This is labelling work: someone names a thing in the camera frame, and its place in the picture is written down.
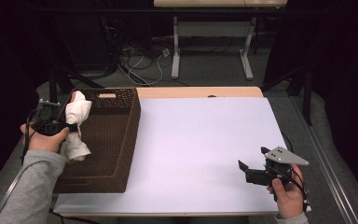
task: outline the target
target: white tabletop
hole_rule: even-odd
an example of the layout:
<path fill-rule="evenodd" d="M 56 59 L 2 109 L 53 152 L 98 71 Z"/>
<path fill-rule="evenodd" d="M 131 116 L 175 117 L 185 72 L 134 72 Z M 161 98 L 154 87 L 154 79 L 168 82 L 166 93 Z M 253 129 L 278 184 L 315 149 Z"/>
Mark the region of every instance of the white tabletop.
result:
<path fill-rule="evenodd" d="M 141 99 L 124 193 L 62 194 L 65 216 L 209 216 L 276 213 L 266 188 L 238 160 L 264 170 L 261 147 L 285 147 L 262 97 Z"/>
<path fill-rule="evenodd" d="M 155 7 L 284 7 L 287 0 L 155 0 Z"/>

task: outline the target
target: black cable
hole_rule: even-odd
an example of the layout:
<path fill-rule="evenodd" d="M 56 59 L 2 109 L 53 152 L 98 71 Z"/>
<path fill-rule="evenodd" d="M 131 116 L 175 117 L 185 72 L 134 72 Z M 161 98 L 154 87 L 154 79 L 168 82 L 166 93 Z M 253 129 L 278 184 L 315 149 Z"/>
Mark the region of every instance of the black cable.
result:
<path fill-rule="evenodd" d="M 31 110 L 28 115 L 27 115 L 27 121 L 25 123 L 25 132 L 24 132 L 24 148 L 22 150 L 22 155 L 21 155 L 21 165 L 24 164 L 24 158 L 25 155 L 27 154 L 28 148 L 30 146 L 30 139 L 31 136 L 29 135 L 29 130 L 30 130 L 30 123 L 31 123 L 31 119 L 34 116 L 34 113 L 36 112 L 35 109 Z"/>
<path fill-rule="evenodd" d="M 156 81 L 156 79 L 153 79 L 153 78 L 150 78 L 150 77 L 142 77 L 142 76 L 139 76 L 139 77 L 141 77 L 141 78 L 143 78 L 143 79 L 149 79 L 149 80 L 154 80 L 154 81 Z M 184 86 L 189 87 L 189 85 L 185 84 L 184 82 L 177 81 L 177 80 L 165 80 L 165 79 L 162 79 L 162 80 L 160 80 L 160 82 L 176 82 L 176 83 L 179 83 L 179 84 L 182 84 L 182 85 L 184 85 Z"/>
<path fill-rule="evenodd" d="M 100 79 L 100 78 L 103 78 L 103 77 L 109 77 L 114 72 L 115 71 L 113 71 L 113 69 L 109 68 L 105 72 L 103 72 L 103 74 L 100 74 L 100 75 L 95 75 L 95 76 L 84 76 L 84 75 L 82 75 L 82 76 L 87 78 L 87 79 L 89 79 L 89 80 L 97 80 L 97 79 Z M 71 78 L 71 79 L 79 80 L 79 78 L 71 76 L 70 74 L 68 74 L 68 77 Z"/>
<path fill-rule="evenodd" d="M 61 223 L 63 223 L 63 219 L 65 218 L 65 219 L 68 219 L 68 220 L 79 221 L 79 222 L 84 222 L 84 223 L 100 224 L 99 222 L 88 220 L 88 219 L 85 219 L 85 218 L 80 218 L 80 217 L 63 217 L 60 214 L 55 213 L 51 208 L 49 208 L 48 211 L 52 215 L 59 217 L 61 219 Z"/>
<path fill-rule="evenodd" d="M 134 80 L 135 82 L 139 83 L 140 85 L 145 85 L 145 86 L 149 86 L 147 83 L 145 83 L 143 80 L 141 80 L 140 78 L 138 78 L 137 76 L 134 76 L 132 73 L 130 73 L 130 71 L 126 68 L 126 66 L 124 66 L 122 63 L 118 64 L 123 71 L 125 72 L 125 74 L 128 74 L 128 76 L 130 78 L 132 78 L 132 80 Z"/>
<path fill-rule="evenodd" d="M 291 152 L 295 152 L 294 148 L 293 148 L 293 145 L 292 145 L 292 142 L 290 142 L 290 139 L 286 136 L 286 134 L 284 134 L 284 132 L 282 132 L 281 130 L 281 134 L 283 136 L 283 138 L 287 141 L 287 143 L 289 144 L 289 151 Z"/>
<path fill-rule="evenodd" d="M 303 196 L 303 200 L 304 200 L 304 202 L 303 202 L 303 211 L 306 212 L 306 211 L 307 211 L 307 207 L 308 207 L 308 205 L 309 205 L 308 190 L 307 190 L 307 188 L 305 187 L 304 182 L 302 181 L 302 179 L 301 179 L 301 177 L 299 176 L 299 174 L 296 173 L 293 169 L 291 169 L 291 171 L 294 172 L 294 173 L 297 175 L 297 177 L 298 177 L 298 179 L 300 180 L 301 185 L 302 185 L 303 187 L 301 187 L 291 176 L 287 176 L 287 175 L 281 173 L 280 171 L 278 171 L 277 169 L 275 169 L 275 168 L 273 168 L 273 167 L 269 167 L 269 168 L 270 168 L 271 170 L 275 171 L 277 174 L 279 174 L 279 175 L 283 176 L 284 178 L 288 179 L 291 183 L 293 183 L 296 187 L 298 187 L 298 188 L 300 189 L 301 194 L 302 194 L 302 196 Z"/>
<path fill-rule="evenodd" d="M 216 50 L 217 48 L 221 47 L 222 44 L 228 39 L 228 37 L 224 38 L 222 41 L 220 41 L 219 44 L 217 44 L 213 49 L 210 49 L 210 50 L 192 50 L 192 49 L 182 49 L 181 51 L 184 51 L 184 52 L 202 52 L 202 53 L 205 53 L 205 52 L 224 52 L 226 50 L 228 50 L 231 46 L 232 46 L 232 42 L 233 42 L 233 37 L 231 37 L 229 39 L 229 43 L 228 45 L 226 46 L 225 49 L 221 49 L 221 50 Z"/>
<path fill-rule="evenodd" d="M 166 49 L 173 49 L 173 41 L 170 37 L 161 36 L 159 39 L 153 40 L 153 45 L 162 46 Z"/>

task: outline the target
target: hand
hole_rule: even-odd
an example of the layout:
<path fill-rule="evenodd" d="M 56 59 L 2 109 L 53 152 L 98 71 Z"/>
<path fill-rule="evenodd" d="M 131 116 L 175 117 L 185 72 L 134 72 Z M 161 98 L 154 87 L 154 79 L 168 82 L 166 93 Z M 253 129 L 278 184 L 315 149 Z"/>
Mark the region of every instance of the hand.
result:
<path fill-rule="evenodd" d="M 292 169 L 298 174 L 293 174 L 292 178 L 301 186 L 300 169 L 296 165 L 292 165 Z M 288 183 L 284 186 L 282 181 L 276 178 L 272 180 L 272 188 L 278 198 L 277 205 L 281 218 L 297 217 L 303 213 L 303 194 L 295 184 Z M 268 187 L 269 193 L 273 193 L 272 188 Z"/>
<path fill-rule="evenodd" d="M 20 126 L 22 133 L 25 133 L 25 128 L 26 128 L 25 124 L 22 124 Z M 30 127 L 29 128 L 30 143 L 28 148 L 58 152 L 60 148 L 60 143 L 63 140 L 65 140 L 68 133 L 69 133 L 69 128 L 64 128 L 59 133 L 56 133 L 53 136 L 45 136 L 43 134 L 37 133 L 33 128 Z"/>

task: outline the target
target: brown wicker box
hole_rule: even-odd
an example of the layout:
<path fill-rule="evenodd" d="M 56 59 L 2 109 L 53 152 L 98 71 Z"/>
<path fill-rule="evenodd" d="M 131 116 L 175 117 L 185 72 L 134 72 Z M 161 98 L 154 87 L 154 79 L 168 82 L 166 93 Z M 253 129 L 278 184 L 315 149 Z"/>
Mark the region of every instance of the brown wicker box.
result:
<path fill-rule="evenodd" d="M 92 101 L 89 117 L 80 126 L 81 140 L 91 154 L 65 165 L 54 193 L 124 192 L 141 116 L 138 93 L 136 89 L 78 91 Z M 59 118 L 65 120 L 64 109 Z"/>

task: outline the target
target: electrical cord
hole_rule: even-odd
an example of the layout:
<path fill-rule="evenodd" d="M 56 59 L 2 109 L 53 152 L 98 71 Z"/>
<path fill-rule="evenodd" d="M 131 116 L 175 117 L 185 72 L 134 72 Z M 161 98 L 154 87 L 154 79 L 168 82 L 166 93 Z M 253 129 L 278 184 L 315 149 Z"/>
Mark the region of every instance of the electrical cord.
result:
<path fill-rule="evenodd" d="M 294 148 L 292 145 L 292 142 L 290 141 L 290 139 L 286 136 L 286 134 L 284 134 L 284 132 L 281 130 L 281 134 L 283 136 L 283 138 L 286 140 L 286 142 L 289 144 L 289 151 L 294 152 Z"/>
<path fill-rule="evenodd" d="M 224 48 L 224 49 L 221 49 L 221 50 L 216 50 L 218 49 L 219 47 L 221 47 L 223 45 L 223 43 L 229 39 L 229 42 L 228 42 L 228 45 Z M 224 52 L 226 50 L 228 50 L 231 46 L 232 46 L 232 43 L 233 43 L 233 37 L 226 37 L 224 38 L 222 41 L 220 41 L 215 47 L 213 47 L 212 49 L 210 50 L 190 50 L 190 49 L 181 49 L 181 51 L 186 51 L 186 52 Z"/>
<path fill-rule="evenodd" d="M 27 154 L 29 145 L 30 145 L 30 139 L 32 136 L 30 136 L 29 134 L 29 130 L 30 130 L 30 123 L 31 123 L 31 119 L 34 116 L 34 113 L 36 112 L 36 109 L 31 110 L 28 115 L 27 115 L 27 121 L 25 123 L 25 133 L 24 133 L 24 148 L 22 150 L 22 155 L 21 155 L 21 165 L 24 164 L 24 158 L 25 155 Z"/>
<path fill-rule="evenodd" d="M 308 194 L 309 191 L 308 191 L 307 187 L 305 186 L 303 180 L 301 179 L 300 175 L 299 175 L 296 171 L 294 171 L 293 169 L 292 169 L 292 172 L 295 173 L 295 175 L 296 175 L 296 176 L 298 177 L 298 179 L 300 180 L 300 183 L 301 183 L 301 186 L 303 187 L 304 192 L 305 192 L 306 194 Z"/>
<path fill-rule="evenodd" d="M 140 60 L 136 65 L 134 65 L 132 68 L 130 68 L 130 69 L 128 70 L 128 72 L 127 72 L 128 78 L 129 78 L 129 81 L 132 82 L 132 83 L 135 84 L 135 85 L 152 87 L 152 85 L 154 85 L 154 84 L 156 84 L 156 83 L 158 83 L 158 82 L 160 82 L 160 81 L 162 80 L 163 72 L 162 72 L 162 69 L 161 69 L 161 67 L 160 67 L 160 65 L 159 65 L 159 60 L 161 59 L 161 57 L 162 57 L 164 54 L 160 54 L 160 55 L 158 56 L 157 65 L 158 65 L 158 70 L 159 70 L 160 76 L 159 76 L 158 79 L 154 79 L 153 82 L 147 82 L 147 81 L 145 81 L 141 76 L 139 76 L 139 75 L 135 74 L 134 72 L 132 72 L 132 70 L 133 70 L 134 68 L 136 68 L 136 66 L 138 66 L 138 64 L 140 64 L 140 63 L 143 61 L 144 55 L 143 55 L 142 52 L 141 52 L 141 54 L 142 54 L 141 60 Z"/>
<path fill-rule="evenodd" d="M 61 223 L 64 223 L 63 219 L 65 218 L 65 219 L 68 219 L 68 220 L 80 221 L 80 222 L 84 222 L 84 223 L 99 224 L 99 222 L 92 221 L 92 220 L 88 220 L 88 219 L 84 219 L 84 218 L 80 218 L 80 217 L 63 217 L 63 216 L 61 216 L 60 214 L 55 213 L 55 212 L 53 211 L 53 209 L 51 209 L 51 208 L 49 208 L 48 211 L 49 211 L 52 215 L 54 215 L 54 216 L 56 216 L 56 217 L 59 217 L 60 220 L 61 220 Z"/>
<path fill-rule="evenodd" d="M 142 55 L 142 60 L 144 59 L 144 57 L 145 57 L 145 55 L 140 51 L 140 50 L 138 50 L 140 53 L 141 53 L 141 55 Z M 131 53 L 129 52 L 129 59 L 127 60 L 127 66 L 130 68 L 130 69 L 138 69 L 138 70 L 141 70 L 141 69 L 146 69 L 146 68 L 148 68 L 148 67 L 150 67 L 150 65 L 153 63 L 153 59 L 152 58 L 150 58 L 150 63 L 148 64 L 148 65 L 146 65 L 146 66 L 144 66 L 144 67 L 136 67 L 140 62 L 138 62 L 136 65 L 134 65 L 134 66 L 131 66 L 130 65 L 130 60 L 131 60 Z"/>
<path fill-rule="evenodd" d="M 165 49 L 173 50 L 173 40 L 170 36 L 162 36 L 158 39 L 153 40 L 153 45 L 163 47 Z"/>
<path fill-rule="evenodd" d="M 119 67 L 118 70 L 120 71 L 121 75 L 128 74 L 128 69 L 126 67 L 124 67 L 122 64 L 120 64 L 120 67 Z M 145 80 L 145 79 L 155 80 L 155 79 L 150 78 L 150 77 L 141 77 L 141 78 L 143 80 Z M 160 82 L 175 82 L 175 83 L 181 84 L 183 86 L 189 87 L 189 85 L 185 84 L 184 82 L 177 81 L 177 80 L 165 80 L 165 79 L 162 79 L 162 80 L 160 80 Z"/>
<path fill-rule="evenodd" d="M 100 75 L 95 75 L 95 76 L 85 76 L 85 74 L 81 74 L 83 77 L 86 77 L 87 79 L 89 80 L 97 80 L 97 79 L 100 79 L 100 78 L 103 78 L 103 77 L 109 77 L 110 75 L 112 75 L 115 71 L 111 68 L 105 70 L 103 72 L 103 74 L 100 74 Z M 77 77 L 73 77 L 71 76 L 70 74 L 68 74 L 68 77 L 71 78 L 71 79 L 75 79 L 75 80 L 78 80 Z"/>
<path fill-rule="evenodd" d="M 127 67 L 126 67 L 123 63 L 120 63 L 120 64 L 119 64 L 119 67 L 124 71 L 124 72 L 122 72 L 122 74 L 126 74 L 126 75 L 129 74 L 129 76 L 130 76 L 133 80 L 136 80 L 138 83 L 143 83 L 143 84 L 145 84 L 145 86 L 146 86 L 146 83 L 145 83 L 142 79 L 140 79 L 140 78 L 134 76 L 133 73 L 130 73 L 129 70 L 127 69 Z"/>

